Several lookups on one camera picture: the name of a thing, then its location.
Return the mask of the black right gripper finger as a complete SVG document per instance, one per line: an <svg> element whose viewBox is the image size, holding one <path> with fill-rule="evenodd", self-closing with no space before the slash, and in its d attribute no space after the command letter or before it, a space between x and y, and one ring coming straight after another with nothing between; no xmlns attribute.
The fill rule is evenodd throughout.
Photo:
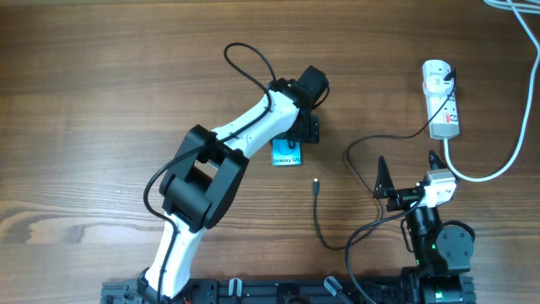
<svg viewBox="0 0 540 304"><path fill-rule="evenodd" d="M375 181L374 195L392 195L395 192L386 159L381 155L378 159L378 173Z"/></svg>
<svg viewBox="0 0 540 304"><path fill-rule="evenodd" d="M429 151L428 159L431 170L442 170L447 168L445 162L432 149Z"/></svg>

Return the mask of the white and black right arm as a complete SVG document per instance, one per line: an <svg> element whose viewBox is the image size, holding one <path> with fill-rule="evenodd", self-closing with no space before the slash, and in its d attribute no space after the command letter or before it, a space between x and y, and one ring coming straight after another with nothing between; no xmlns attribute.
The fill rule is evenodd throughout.
<svg viewBox="0 0 540 304"><path fill-rule="evenodd" d="M374 198L387 200L386 210L402 211L401 227L417 265L402 269L398 303L477 301L471 270L475 232L458 220L444 222L438 207L453 199L457 179L438 155L429 152L430 170L414 187L395 188L386 159L378 160Z"/></svg>

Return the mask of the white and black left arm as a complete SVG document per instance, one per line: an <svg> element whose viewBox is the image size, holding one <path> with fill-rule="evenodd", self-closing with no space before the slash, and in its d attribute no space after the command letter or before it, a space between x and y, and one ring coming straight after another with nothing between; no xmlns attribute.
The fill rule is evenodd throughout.
<svg viewBox="0 0 540 304"><path fill-rule="evenodd" d="M274 139L296 143L319 140L318 117L312 114L328 95L326 77L277 79L244 114L221 127L191 128L174 158L150 178L143 202L155 183L162 211L149 213L164 222L151 266L138 279L138 291L151 303L168 303L190 279L192 261L206 231L215 227L235 199L250 158Z"/></svg>

